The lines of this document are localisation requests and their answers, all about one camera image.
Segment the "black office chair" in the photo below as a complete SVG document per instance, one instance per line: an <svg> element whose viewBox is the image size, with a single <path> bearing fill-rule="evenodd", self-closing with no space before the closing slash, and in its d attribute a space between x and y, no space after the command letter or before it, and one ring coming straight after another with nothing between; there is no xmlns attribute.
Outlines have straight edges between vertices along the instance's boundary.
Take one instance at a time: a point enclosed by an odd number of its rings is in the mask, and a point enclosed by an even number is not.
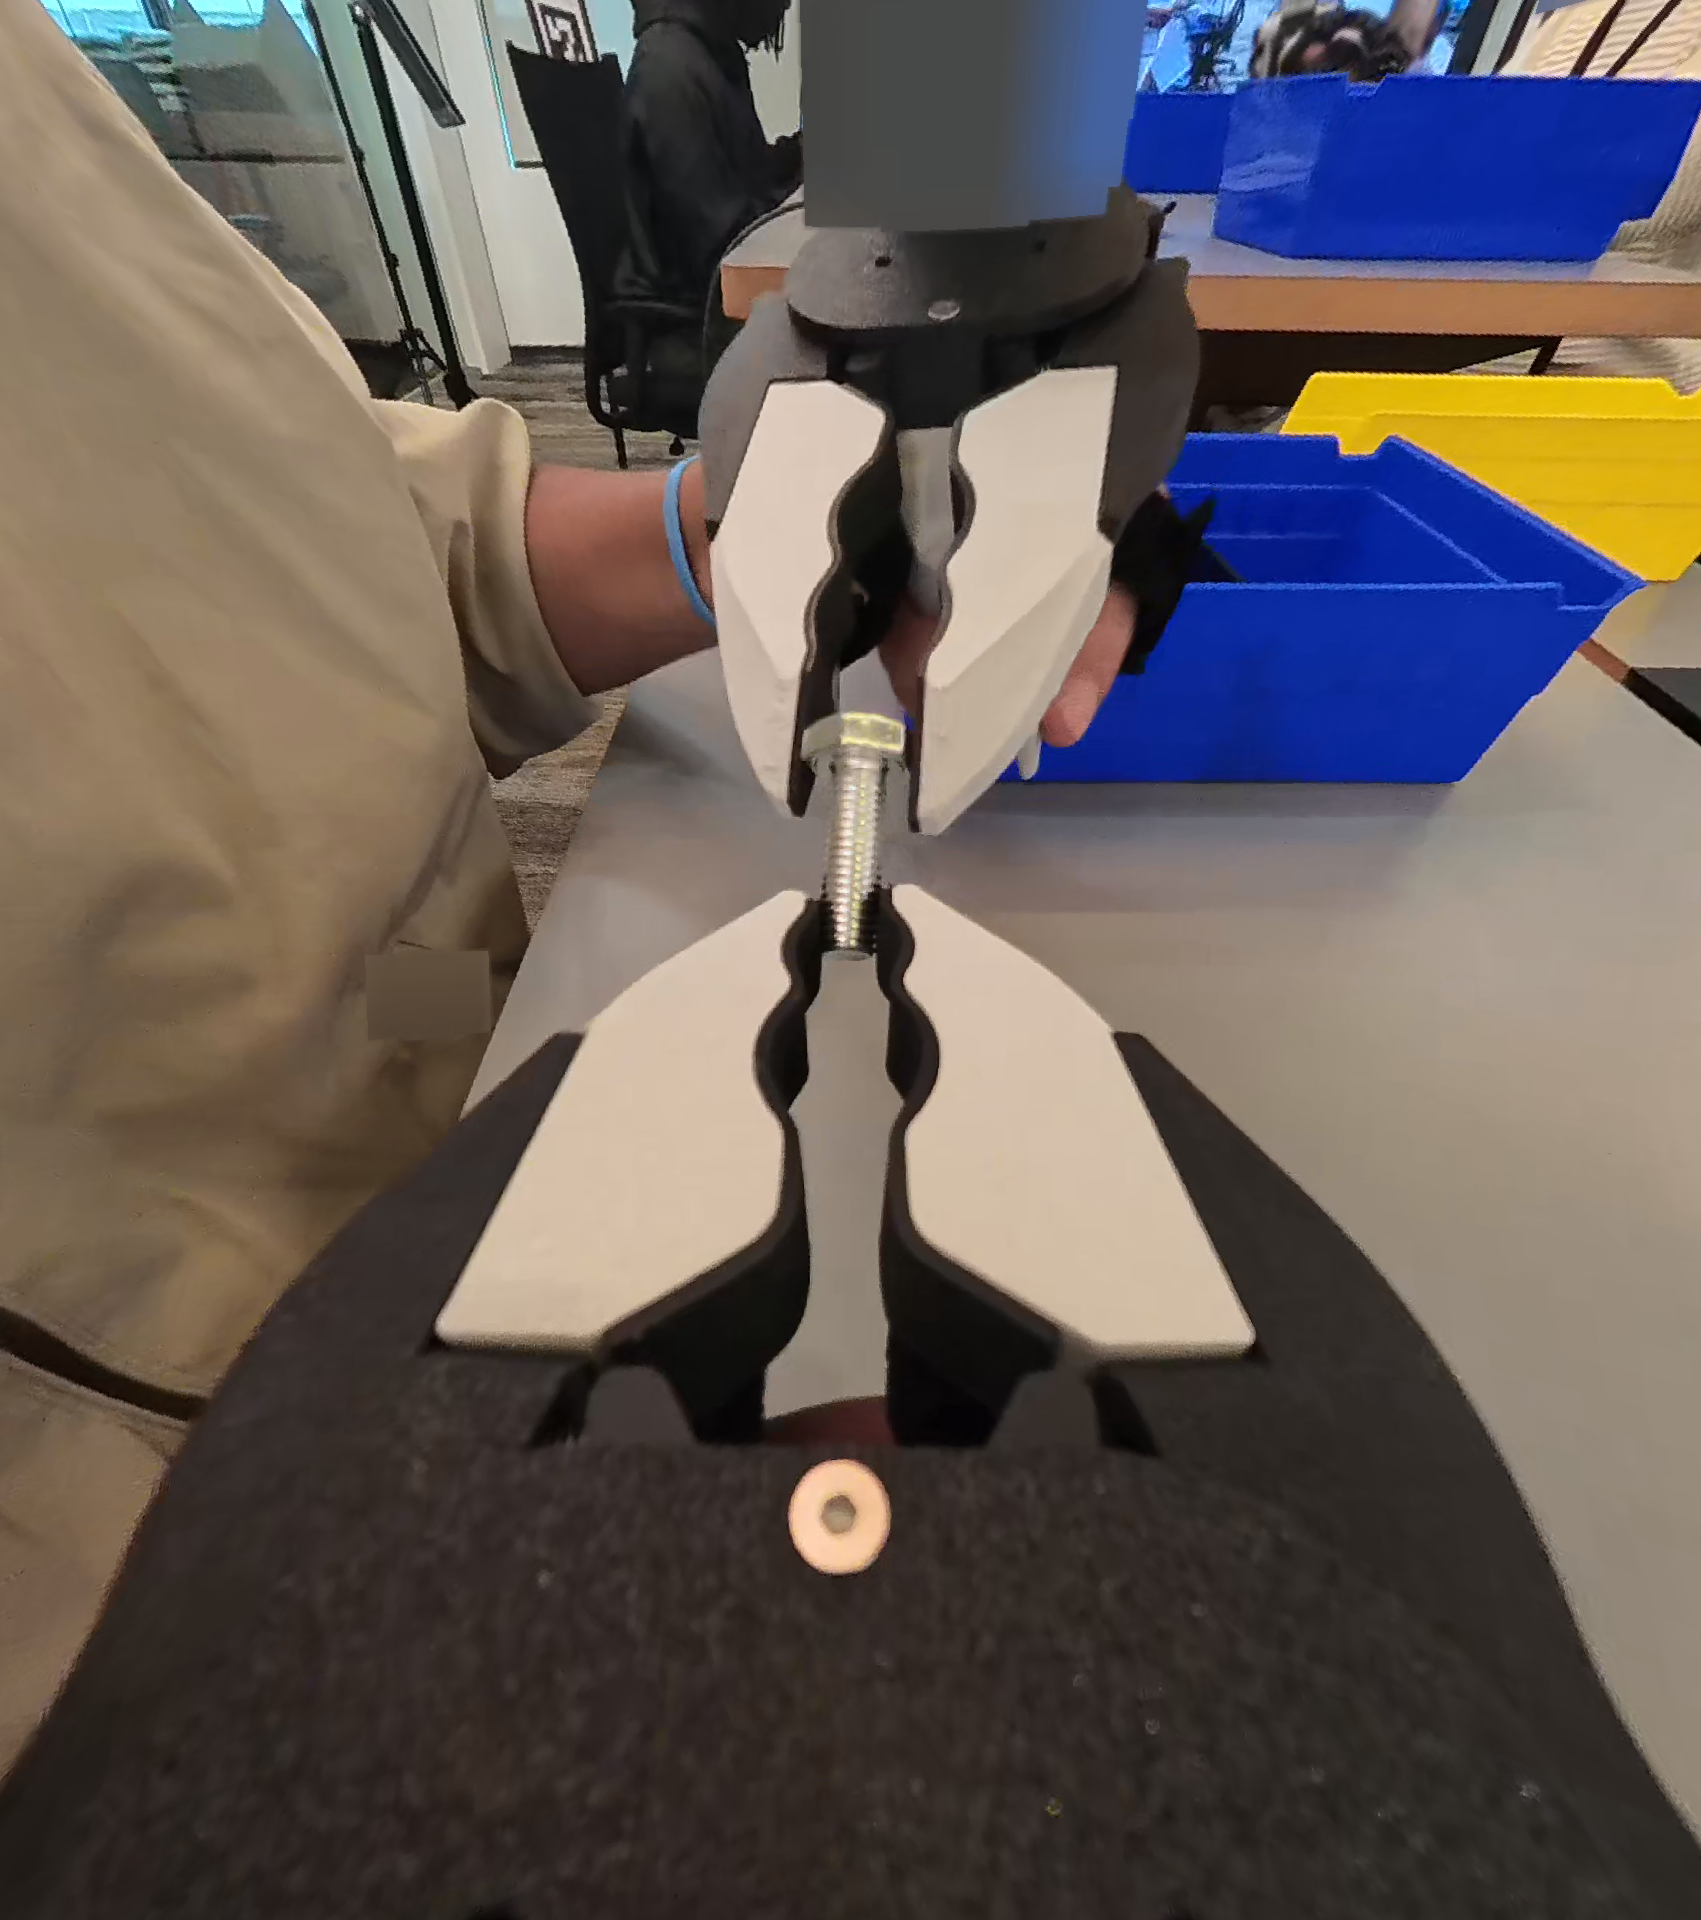
<svg viewBox="0 0 1701 1920"><path fill-rule="evenodd" d="M582 307L582 396L626 466L628 435L682 459L707 379L697 305L623 298L626 240L623 72L615 59L554 61L509 46L523 111L566 229Z"/></svg>

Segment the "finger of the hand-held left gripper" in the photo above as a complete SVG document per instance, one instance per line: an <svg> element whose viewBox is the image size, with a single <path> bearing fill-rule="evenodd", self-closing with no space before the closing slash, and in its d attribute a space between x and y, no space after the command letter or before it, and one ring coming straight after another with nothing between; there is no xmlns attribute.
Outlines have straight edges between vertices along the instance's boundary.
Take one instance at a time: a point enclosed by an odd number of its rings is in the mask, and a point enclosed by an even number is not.
<svg viewBox="0 0 1701 1920"><path fill-rule="evenodd" d="M1097 624L1113 541L1103 479L1120 374L1059 367L959 420L968 522L944 573L928 661L913 829L939 837L1003 779Z"/></svg>
<svg viewBox="0 0 1701 1920"><path fill-rule="evenodd" d="M809 812L804 732L831 709L854 626L848 534L891 445L881 404L828 381L767 386L711 541L718 665L733 727L769 805Z"/></svg>

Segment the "person's left forearm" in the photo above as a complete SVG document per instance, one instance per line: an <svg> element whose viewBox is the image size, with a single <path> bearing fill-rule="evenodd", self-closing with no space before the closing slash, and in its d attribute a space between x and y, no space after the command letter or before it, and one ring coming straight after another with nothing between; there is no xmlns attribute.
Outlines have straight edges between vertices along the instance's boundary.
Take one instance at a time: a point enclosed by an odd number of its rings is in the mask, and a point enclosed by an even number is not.
<svg viewBox="0 0 1701 1920"><path fill-rule="evenodd" d="M711 652L707 629L675 583L662 525L668 470L585 470L549 462L526 485L533 594L556 658L595 699ZM714 606L702 462L685 482L685 530Z"/></svg>

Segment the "person's left hand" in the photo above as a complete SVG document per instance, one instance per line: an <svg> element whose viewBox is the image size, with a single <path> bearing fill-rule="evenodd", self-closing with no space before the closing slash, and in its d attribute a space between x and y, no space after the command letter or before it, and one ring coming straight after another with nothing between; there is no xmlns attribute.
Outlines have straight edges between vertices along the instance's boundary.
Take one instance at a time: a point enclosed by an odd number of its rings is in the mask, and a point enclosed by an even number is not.
<svg viewBox="0 0 1701 1920"><path fill-rule="evenodd" d="M1123 586L1112 586L1103 609L1048 707L1040 736L1049 750L1065 750L1090 732L1117 678L1123 677L1140 606Z"/></svg>

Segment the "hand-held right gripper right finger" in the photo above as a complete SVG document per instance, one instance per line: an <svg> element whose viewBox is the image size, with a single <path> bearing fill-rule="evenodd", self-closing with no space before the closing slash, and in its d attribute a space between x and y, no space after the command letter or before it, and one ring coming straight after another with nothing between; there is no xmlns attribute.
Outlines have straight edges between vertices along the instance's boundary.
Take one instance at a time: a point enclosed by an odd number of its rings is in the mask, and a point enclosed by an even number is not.
<svg viewBox="0 0 1701 1920"><path fill-rule="evenodd" d="M1152 1114L1152 1044L916 882L878 902L876 973L901 1100L878 1235L892 1437L975 1448L1029 1381L1249 1359Z"/></svg>

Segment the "black tripod light stand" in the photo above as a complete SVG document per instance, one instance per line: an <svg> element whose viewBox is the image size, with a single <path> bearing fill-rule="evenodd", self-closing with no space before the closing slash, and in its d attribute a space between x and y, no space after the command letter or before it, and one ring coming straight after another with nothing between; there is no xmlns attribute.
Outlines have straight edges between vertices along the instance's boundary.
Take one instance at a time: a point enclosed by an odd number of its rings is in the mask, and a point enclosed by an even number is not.
<svg viewBox="0 0 1701 1920"><path fill-rule="evenodd" d="M438 242L435 139L465 119L448 85L425 4L300 4L324 71L344 150L367 202L396 330L379 374L389 399L425 399L459 410L477 394L456 330Z"/></svg>

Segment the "yellow storage bin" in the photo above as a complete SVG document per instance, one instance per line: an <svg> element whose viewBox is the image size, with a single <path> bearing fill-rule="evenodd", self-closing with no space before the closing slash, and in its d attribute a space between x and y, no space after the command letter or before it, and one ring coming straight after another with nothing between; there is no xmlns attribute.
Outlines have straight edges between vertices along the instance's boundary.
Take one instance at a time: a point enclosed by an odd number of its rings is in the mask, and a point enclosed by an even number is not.
<svg viewBox="0 0 1701 1920"><path fill-rule="evenodd" d="M1701 388L1658 379L1317 373L1286 435L1403 441L1647 584L1701 560Z"/></svg>

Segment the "blue divided storage bin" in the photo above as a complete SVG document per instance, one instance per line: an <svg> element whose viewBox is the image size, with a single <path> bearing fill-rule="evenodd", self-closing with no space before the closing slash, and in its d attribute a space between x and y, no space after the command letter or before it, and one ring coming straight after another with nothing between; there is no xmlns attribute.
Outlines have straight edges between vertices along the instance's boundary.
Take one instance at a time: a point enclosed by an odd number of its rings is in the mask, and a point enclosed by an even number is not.
<svg viewBox="0 0 1701 1920"><path fill-rule="evenodd" d="M1390 438L1196 435L1208 559L1035 784L1458 784L1644 580Z"/></svg>

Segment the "steel hex bolt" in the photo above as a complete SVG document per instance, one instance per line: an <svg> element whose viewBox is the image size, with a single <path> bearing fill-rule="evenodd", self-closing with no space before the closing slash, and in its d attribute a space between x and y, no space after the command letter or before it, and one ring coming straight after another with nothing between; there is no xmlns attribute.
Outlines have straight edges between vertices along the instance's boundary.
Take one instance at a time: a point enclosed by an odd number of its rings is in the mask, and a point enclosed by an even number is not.
<svg viewBox="0 0 1701 1920"><path fill-rule="evenodd" d="M892 779L908 773L908 728L891 715L833 713L802 732L798 754L831 789L823 869L831 944L865 954L874 940L887 796Z"/></svg>

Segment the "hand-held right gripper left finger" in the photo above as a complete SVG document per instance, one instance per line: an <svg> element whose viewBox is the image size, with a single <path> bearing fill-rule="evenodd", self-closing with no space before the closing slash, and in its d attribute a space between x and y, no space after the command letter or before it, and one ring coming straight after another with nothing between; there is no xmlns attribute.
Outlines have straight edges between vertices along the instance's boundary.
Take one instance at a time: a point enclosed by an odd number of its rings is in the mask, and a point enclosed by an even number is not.
<svg viewBox="0 0 1701 1920"><path fill-rule="evenodd" d="M750 1429L809 1304L810 1007L812 901L783 890L551 1042L549 1100L435 1340L651 1369L700 1437Z"/></svg>

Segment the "blue wristband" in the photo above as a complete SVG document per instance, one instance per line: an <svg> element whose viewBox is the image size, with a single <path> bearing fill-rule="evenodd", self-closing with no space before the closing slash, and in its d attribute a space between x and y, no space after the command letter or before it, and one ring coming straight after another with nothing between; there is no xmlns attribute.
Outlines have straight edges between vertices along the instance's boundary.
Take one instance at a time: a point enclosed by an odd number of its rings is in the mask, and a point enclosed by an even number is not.
<svg viewBox="0 0 1701 1920"><path fill-rule="evenodd" d="M681 457L671 466L664 497L662 497L662 525L664 525L675 583L681 588L688 609L697 614L697 618L707 629L714 632L718 624L716 613L697 573L697 564L694 564L686 530L685 530L685 514L682 514L685 482L691 476L691 473L697 470L697 466L699 466L699 461L693 454Z"/></svg>

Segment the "long blue storage bin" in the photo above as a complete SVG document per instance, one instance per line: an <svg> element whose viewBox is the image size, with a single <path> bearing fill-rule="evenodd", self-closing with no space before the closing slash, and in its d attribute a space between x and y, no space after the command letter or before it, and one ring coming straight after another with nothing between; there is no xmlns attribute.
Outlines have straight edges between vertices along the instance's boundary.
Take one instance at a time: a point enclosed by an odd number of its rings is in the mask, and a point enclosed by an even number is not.
<svg viewBox="0 0 1701 1920"><path fill-rule="evenodd" d="M1653 217L1701 80L1346 75L1235 98L1217 239L1292 260L1586 267Z"/></svg>

